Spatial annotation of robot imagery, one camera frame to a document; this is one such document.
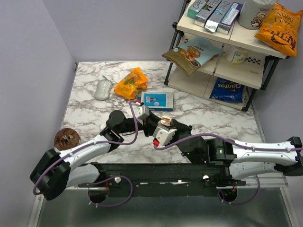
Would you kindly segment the beige small earbud case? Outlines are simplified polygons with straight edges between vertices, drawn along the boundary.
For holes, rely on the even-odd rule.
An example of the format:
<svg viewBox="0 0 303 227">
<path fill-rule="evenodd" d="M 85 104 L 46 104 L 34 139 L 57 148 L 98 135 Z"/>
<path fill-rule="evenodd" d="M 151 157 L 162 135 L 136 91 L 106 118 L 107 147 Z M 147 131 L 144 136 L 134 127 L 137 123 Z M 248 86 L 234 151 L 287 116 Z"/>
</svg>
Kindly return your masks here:
<svg viewBox="0 0 303 227">
<path fill-rule="evenodd" d="M 162 116 L 160 118 L 160 124 L 165 126 L 171 126 L 172 125 L 172 118 L 169 116 Z"/>
</svg>

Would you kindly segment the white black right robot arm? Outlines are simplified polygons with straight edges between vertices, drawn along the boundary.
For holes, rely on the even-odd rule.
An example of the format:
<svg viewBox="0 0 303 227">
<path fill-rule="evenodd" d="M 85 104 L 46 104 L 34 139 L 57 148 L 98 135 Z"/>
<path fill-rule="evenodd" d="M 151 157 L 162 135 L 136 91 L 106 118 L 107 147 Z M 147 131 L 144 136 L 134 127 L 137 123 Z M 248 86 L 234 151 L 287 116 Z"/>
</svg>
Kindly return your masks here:
<svg viewBox="0 0 303 227">
<path fill-rule="evenodd" d="M 164 148 L 177 146 L 192 164 L 205 164 L 219 173 L 211 177 L 218 186 L 227 186 L 253 175 L 281 172 L 302 176 L 303 145 L 299 137 L 280 143 L 247 143 L 204 133 L 193 135 L 191 126 L 172 120 L 155 134 Z"/>
</svg>

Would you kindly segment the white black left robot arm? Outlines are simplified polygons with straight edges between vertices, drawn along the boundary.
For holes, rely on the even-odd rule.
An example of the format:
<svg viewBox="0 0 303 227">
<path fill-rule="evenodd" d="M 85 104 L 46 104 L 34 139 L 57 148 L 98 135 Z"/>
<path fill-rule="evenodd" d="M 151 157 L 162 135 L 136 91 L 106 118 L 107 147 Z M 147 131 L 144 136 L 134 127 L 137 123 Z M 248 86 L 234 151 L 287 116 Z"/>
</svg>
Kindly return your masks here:
<svg viewBox="0 0 303 227">
<path fill-rule="evenodd" d="M 87 161 L 121 145 L 132 145 L 137 140 L 139 131 L 162 143 L 160 134 L 168 128 L 163 123 L 164 119 L 154 115 L 145 105 L 133 110 L 132 115 L 131 118 L 126 118 L 122 111 L 112 111 L 106 127 L 93 139 L 62 151 L 54 148 L 47 150 L 30 175 L 30 180 L 34 183 L 33 193 L 52 200 L 71 186 L 82 183 L 101 186 L 105 175 Z"/>
</svg>

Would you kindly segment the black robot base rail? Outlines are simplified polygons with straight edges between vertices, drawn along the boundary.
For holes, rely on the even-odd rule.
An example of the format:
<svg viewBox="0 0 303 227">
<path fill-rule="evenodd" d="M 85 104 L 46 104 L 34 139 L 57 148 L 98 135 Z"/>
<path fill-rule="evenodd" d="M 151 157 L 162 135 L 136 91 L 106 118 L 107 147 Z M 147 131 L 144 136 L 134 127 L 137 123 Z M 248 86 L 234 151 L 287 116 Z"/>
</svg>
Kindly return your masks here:
<svg viewBox="0 0 303 227">
<path fill-rule="evenodd" d="M 105 188 L 110 197 L 216 196 L 218 187 L 245 186 L 226 167 L 207 164 L 100 164 L 100 175 L 81 187 Z"/>
</svg>

